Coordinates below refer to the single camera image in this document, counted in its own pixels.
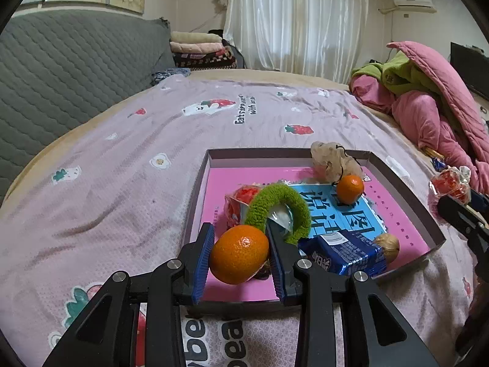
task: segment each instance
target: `bed sheet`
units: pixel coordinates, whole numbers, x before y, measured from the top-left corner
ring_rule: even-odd
[[[429,160],[387,116],[345,89],[324,79],[252,70],[173,76],[46,148],[0,209],[0,327],[27,367],[42,364],[112,272],[147,272],[178,254],[190,193],[209,148],[337,141],[397,160],[426,205]],[[216,111],[192,114],[213,103]],[[447,242],[439,250],[382,287],[448,366],[469,310],[473,262],[456,231],[443,230]],[[209,359],[201,364],[227,365],[223,323],[208,317],[203,323]],[[246,365],[294,365],[297,313],[239,324]],[[340,326],[337,331],[342,360]]]

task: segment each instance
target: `green blanket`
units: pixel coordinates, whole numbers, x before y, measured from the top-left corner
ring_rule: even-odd
[[[396,97],[413,90],[442,94],[436,84],[419,70],[402,51],[399,51],[387,63],[369,63],[362,68],[354,69],[351,76],[361,74],[375,77]]]

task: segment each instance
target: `blue snack package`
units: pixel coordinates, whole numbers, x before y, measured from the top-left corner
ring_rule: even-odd
[[[431,164],[433,164],[433,168],[436,172],[441,172],[447,168],[447,165],[436,157],[431,158]]]
[[[359,230],[340,230],[312,239],[300,239],[299,249],[324,270],[350,276],[363,271],[377,276],[387,269],[382,248]]]

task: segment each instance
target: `television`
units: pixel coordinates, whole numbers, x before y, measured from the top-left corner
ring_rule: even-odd
[[[489,57],[476,49],[452,43],[450,64],[468,89],[489,101]]]

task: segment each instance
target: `orange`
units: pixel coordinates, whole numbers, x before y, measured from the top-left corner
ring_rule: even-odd
[[[358,175],[345,175],[336,186],[336,194],[343,204],[353,204],[362,195],[363,181]]]
[[[209,267],[227,284],[240,284],[255,276],[268,259],[268,239],[253,226],[238,225],[224,233],[212,247]]]

